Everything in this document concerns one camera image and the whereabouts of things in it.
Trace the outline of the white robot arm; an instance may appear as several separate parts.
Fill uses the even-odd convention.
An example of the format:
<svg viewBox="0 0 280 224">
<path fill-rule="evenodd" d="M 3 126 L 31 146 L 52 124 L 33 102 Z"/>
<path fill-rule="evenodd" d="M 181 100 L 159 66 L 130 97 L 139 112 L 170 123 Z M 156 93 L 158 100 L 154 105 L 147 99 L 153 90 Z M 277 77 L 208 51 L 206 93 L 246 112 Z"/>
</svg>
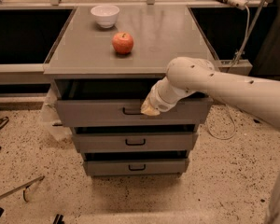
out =
<svg viewBox="0 0 280 224">
<path fill-rule="evenodd" d="M 280 224 L 280 81 L 221 73 L 205 59 L 171 60 L 142 104 L 145 115 L 165 114 L 201 92 L 227 105 L 200 129 L 191 185 L 205 224 Z"/>
</svg>

